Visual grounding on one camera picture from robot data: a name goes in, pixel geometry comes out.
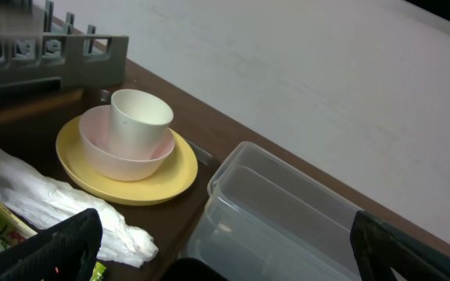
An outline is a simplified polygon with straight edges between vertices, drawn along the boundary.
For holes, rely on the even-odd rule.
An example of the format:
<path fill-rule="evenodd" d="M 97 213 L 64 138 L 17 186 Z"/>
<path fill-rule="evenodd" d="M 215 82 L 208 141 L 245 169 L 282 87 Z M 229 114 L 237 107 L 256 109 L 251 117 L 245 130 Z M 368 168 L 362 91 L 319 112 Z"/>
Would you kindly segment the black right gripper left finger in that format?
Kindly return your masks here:
<path fill-rule="evenodd" d="M 0 280 L 89 280 L 101 240 L 98 212 L 88 208 L 0 252 Z"/>

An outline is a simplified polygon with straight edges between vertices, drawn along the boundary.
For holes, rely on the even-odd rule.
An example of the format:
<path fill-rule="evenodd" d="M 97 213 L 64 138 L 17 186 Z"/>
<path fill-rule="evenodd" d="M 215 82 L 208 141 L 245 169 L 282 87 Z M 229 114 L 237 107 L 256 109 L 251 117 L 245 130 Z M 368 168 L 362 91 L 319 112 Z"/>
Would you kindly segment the green snack wrapper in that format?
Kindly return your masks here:
<path fill-rule="evenodd" d="M 16 246 L 37 234 L 0 202 L 0 252 Z M 96 262 L 93 275 L 89 280 L 103 279 L 104 272 L 105 266 Z"/>

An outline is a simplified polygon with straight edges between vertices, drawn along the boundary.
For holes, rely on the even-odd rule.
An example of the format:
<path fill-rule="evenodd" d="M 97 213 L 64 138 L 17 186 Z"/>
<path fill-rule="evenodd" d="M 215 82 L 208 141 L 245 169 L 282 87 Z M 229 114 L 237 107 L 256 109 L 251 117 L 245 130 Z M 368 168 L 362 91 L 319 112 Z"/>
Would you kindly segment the crumpled white napkin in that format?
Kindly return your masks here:
<path fill-rule="evenodd" d="M 129 226 L 124 216 L 106 201 L 40 174 L 1 148 L 0 202 L 38 229 L 50 228 L 87 208 L 95 209 L 102 224 L 97 258 L 103 261 L 139 268 L 159 252 L 148 232 Z"/>

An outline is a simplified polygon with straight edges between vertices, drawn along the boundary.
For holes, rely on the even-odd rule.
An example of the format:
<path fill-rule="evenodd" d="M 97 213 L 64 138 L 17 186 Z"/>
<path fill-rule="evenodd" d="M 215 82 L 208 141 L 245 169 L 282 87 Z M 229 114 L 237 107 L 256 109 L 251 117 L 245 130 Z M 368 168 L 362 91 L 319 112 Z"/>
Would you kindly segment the clear plastic bin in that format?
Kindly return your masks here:
<path fill-rule="evenodd" d="M 358 280 L 350 231 L 359 210 L 251 142 L 209 181 L 209 199 L 180 253 L 229 280 Z"/>

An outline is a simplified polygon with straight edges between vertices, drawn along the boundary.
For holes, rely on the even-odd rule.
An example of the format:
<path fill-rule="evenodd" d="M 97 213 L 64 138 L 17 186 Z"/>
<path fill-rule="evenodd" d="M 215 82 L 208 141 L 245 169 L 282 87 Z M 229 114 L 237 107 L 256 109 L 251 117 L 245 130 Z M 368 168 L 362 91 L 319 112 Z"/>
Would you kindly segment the cream cup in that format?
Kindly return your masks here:
<path fill-rule="evenodd" d="M 122 89 L 111 96 L 107 148 L 121 158 L 151 158 L 166 129 L 173 110 L 161 98 L 144 91 Z"/>

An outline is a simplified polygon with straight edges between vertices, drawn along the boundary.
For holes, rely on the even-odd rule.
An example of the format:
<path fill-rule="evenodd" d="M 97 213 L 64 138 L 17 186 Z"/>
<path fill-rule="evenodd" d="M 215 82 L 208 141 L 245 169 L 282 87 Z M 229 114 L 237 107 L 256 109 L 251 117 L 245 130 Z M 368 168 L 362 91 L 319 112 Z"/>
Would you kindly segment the pink bowl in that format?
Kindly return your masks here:
<path fill-rule="evenodd" d="M 175 148 L 171 129 L 166 129 L 148 160 L 128 159 L 107 151 L 110 106 L 88 109 L 79 120 L 79 132 L 87 162 L 100 175 L 119 181 L 143 180 L 150 177 Z"/>

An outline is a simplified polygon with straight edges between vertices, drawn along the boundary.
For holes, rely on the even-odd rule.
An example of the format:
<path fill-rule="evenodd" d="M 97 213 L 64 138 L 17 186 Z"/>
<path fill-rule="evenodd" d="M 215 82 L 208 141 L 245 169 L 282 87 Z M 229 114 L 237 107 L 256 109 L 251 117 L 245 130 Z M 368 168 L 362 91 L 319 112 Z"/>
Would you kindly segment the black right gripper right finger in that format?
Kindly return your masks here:
<path fill-rule="evenodd" d="M 366 211 L 358 211 L 350 241 L 363 281 L 450 280 L 450 257 Z"/>

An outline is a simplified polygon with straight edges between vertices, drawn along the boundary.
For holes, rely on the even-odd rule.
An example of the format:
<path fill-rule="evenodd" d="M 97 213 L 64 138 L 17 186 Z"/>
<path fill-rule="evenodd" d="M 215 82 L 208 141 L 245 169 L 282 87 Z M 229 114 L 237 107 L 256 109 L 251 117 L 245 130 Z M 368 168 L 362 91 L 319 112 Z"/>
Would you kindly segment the grey dishwasher rack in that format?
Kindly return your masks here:
<path fill-rule="evenodd" d="M 121 84 L 129 38 L 74 24 L 55 23 L 52 1 L 0 1 L 0 97 Z"/>

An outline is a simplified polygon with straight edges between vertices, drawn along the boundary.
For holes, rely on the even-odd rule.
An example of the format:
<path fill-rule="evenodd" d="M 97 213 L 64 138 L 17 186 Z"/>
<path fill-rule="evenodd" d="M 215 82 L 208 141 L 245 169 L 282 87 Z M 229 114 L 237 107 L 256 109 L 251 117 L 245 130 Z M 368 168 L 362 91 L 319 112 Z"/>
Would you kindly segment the yellow plate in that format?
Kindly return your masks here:
<path fill-rule="evenodd" d="M 106 201 L 131 206 L 156 205 L 186 191 L 198 173 L 198 162 L 189 143 L 178 133 L 171 155 L 150 177 L 133 182 L 111 180 L 88 163 L 81 146 L 79 117 L 59 131 L 55 149 L 71 180 L 83 190 Z"/>

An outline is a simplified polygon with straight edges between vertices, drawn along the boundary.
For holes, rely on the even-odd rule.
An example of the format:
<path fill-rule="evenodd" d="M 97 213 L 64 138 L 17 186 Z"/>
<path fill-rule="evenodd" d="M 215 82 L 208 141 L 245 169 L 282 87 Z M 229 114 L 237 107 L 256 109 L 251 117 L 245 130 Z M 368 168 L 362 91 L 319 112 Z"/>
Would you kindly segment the brown serving tray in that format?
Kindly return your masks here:
<path fill-rule="evenodd" d="M 32 165 L 41 174 L 70 183 L 55 152 L 55 139 L 65 123 L 86 110 L 109 103 L 105 90 L 75 90 L 46 94 L 0 109 L 0 148 Z M 198 175 L 193 184 L 174 199 L 161 204 L 114 207 L 131 226 L 138 226 L 155 239 L 159 253 L 139 269 L 108 261 L 106 280 L 158 280 L 177 258 L 201 216 L 208 199 L 207 183 L 219 162 L 200 147 Z"/>

